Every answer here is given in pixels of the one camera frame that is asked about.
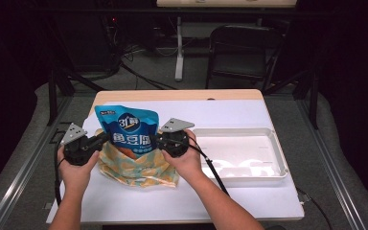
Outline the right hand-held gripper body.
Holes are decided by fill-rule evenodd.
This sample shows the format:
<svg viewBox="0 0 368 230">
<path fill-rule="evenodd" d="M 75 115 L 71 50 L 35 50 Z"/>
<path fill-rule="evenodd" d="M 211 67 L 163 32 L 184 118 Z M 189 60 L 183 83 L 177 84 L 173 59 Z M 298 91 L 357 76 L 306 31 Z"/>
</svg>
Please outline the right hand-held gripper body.
<svg viewBox="0 0 368 230">
<path fill-rule="evenodd" d="M 185 129 L 194 127 L 193 123 L 170 118 L 168 122 L 161 126 L 161 138 L 157 140 L 171 157 L 183 155 L 189 147 L 189 137 Z"/>
</svg>

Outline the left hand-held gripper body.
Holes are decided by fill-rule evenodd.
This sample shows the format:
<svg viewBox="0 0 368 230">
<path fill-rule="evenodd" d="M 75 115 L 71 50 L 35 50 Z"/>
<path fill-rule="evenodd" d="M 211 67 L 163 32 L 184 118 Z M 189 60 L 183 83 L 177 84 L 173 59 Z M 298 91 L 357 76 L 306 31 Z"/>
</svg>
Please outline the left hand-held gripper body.
<svg viewBox="0 0 368 230">
<path fill-rule="evenodd" d="M 64 146 L 64 157 L 75 166 L 85 165 L 93 154 L 93 138 L 86 136 L 87 132 L 72 123 L 66 130 L 60 144 Z"/>
</svg>

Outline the blue snack packet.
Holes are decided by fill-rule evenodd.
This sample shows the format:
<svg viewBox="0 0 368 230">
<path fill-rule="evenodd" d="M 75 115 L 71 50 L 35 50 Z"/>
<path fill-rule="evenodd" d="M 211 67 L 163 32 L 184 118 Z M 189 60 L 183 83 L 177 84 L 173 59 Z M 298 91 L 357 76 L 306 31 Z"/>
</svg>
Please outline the blue snack packet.
<svg viewBox="0 0 368 230">
<path fill-rule="evenodd" d="M 159 127 L 156 112 L 122 105 L 97 105 L 95 112 L 111 144 L 127 157 L 137 159 L 155 150 L 151 136 Z"/>
</svg>

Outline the lemon print cloth bag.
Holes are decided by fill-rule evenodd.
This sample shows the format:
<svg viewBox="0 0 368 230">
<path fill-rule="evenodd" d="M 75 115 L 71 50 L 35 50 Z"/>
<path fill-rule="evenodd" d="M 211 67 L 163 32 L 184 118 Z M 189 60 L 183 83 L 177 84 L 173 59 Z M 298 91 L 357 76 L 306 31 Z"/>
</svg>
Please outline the lemon print cloth bag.
<svg viewBox="0 0 368 230">
<path fill-rule="evenodd" d="M 111 133 L 103 144 L 98 167 L 104 176 L 132 187 L 176 187 L 179 175 L 154 146 L 154 132 L 133 135 Z"/>
</svg>

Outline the person's right hand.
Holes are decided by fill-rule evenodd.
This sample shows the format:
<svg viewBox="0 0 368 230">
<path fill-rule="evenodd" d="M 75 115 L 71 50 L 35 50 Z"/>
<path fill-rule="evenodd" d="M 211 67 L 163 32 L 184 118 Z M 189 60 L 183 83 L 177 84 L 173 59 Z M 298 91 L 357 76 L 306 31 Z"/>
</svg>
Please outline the person's right hand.
<svg viewBox="0 0 368 230">
<path fill-rule="evenodd" d="M 178 174 L 186 180 L 191 186 L 205 178 L 201 169 L 199 153 L 192 148 L 179 157 L 171 157 L 165 150 L 162 151 L 165 160 L 175 167 Z"/>
</svg>

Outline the person's left hand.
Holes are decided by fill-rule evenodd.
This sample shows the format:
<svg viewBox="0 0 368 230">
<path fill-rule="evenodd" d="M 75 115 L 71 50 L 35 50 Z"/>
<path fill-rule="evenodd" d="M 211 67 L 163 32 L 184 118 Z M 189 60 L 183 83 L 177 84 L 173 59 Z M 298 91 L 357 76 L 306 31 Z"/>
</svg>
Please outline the person's left hand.
<svg viewBox="0 0 368 230">
<path fill-rule="evenodd" d="M 82 166 L 71 165 L 64 156 L 64 149 L 57 151 L 58 168 L 64 181 L 65 192 L 83 194 L 88 186 L 91 171 L 96 166 L 99 153 L 95 151 L 88 162 Z"/>
</svg>

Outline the black metal stand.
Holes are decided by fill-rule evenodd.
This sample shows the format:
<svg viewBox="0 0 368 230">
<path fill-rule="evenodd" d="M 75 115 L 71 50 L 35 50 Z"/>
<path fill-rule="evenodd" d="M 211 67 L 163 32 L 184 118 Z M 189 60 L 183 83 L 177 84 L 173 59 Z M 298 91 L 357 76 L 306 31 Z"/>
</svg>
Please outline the black metal stand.
<svg viewBox="0 0 368 230">
<path fill-rule="evenodd" d="M 58 92 L 66 97 L 73 97 L 75 94 L 75 88 L 71 83 L 71 80 L 78 81 L 88 88 L 93 89 L 96 92 L 104 91 L 104 88 L 98 84 L 92 82 L 81 76 L 80 74 L 73 72 L 72 70 L 55 63 L 52 72 L 49 75 L 48 87 L 49 87 L 49 107 L 50 116 L 48 126 L 52 125 L 55 119 L 58 117 Z"/>
<path fill-rule="evenodd" d="M 309 105 L 309 121 L 314 129 L 318 129 L 317 124 L 317 104 L 319 94 L 319 77 L 317 75 L 318 68 L 315 65 L 310 66 L 308 69 L 301 71 L 300 73 L 278 83 L 270 86 L 264 92 L 264 95 L 273 94 L 280 89 L 291 84 L 293 81 L 297 81 L 297 86 L 292 92 L 292 96 L 295 100 L 303 100 L 307 95 L 310 95 Z"/>
</svg>

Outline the white plastic tray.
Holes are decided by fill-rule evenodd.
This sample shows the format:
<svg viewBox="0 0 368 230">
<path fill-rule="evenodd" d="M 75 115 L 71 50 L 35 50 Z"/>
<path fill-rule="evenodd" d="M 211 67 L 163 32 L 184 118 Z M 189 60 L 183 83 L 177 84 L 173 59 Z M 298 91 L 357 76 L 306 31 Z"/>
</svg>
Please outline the white plastic tray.
<svg viewBox="0 0 368 230">
<path fill-rule="evenodd" d="M 289 174 L 273 129 L 197 128 L 194 134 L 227 187 L 248 187 L 253 181 L 278 181 Z"/>
</svg>

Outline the white table leg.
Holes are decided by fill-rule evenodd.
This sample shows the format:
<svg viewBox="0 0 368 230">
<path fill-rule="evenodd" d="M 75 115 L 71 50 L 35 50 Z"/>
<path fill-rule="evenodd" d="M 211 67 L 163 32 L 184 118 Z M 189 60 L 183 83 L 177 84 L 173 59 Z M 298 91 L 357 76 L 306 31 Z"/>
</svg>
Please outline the white table leg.
<svg viewBox="0 0 368 230">
<path fill-rule="evenodd" d="M 183 80 L 184 57 L 183 57 L 183 42 L 182 42 L 181 18 L 180 17 L 178 17 L 176 21 L 176 36 L 177 36 L 177 57 L 176 57 L 174 79 L 176 81 L 182 81 Z"/>
</svg>

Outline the black folding chair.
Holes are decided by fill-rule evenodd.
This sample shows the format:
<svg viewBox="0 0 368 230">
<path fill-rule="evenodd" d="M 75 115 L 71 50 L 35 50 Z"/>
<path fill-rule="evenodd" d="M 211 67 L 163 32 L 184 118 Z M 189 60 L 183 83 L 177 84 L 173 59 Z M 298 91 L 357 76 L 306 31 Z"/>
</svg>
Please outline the black folding chair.
<svg viewBox="0 0 368 230">
<path fill-rule="evenodd" d="M 270 85 L 284 40 L 273 28 L 219 26 L 210 34 L 205 87 L 209 87 L 213 77 L 223 77 L 260 82 L 264 93 Z"/>
</svg>

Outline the aluminium floor rail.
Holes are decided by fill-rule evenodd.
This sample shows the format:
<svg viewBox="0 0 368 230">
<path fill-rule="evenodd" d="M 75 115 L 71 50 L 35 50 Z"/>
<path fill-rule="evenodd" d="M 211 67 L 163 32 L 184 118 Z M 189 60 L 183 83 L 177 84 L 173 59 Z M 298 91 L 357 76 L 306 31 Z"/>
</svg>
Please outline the aluminium floor rail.
<svg viewBox="0 0 368 230">
<path fill-rule="evenodd" d="M 59 120 L 65 114 L 72 97 L 61 97 L 57 102 L 57 116 L 50 119 L 49 101 L 39 98 L 34 115 L 9 161 L 0 173 L 0 230 L 22 196 L 37 165 L 55 136 Z"/>
<path fill-rule="evenodd" d="M 319 149 L 319 158 L 322 162 L 322 165 L 327 173 L 327 177 L 329 178 L 333 190 L 336 194 L 338 202 L 351 226 L 352 230 L 367 230 L 358 210 L 357 207 L 348 192 L 348 189 L 345 186 L 345 183 L 342 180 L 342 177 L 334 163 L 334 160 L 330 154 L 328 147 L 320 133 L 318 128 L 315 128 L 311 123 L 309 117 L 309 107 L 306 103 L 302 100 L 295 101 L 299 111 L 303 117 L 303 120 L 307 124 L 311 136 L 313 137 L 316 146 Z"/>
</svg>

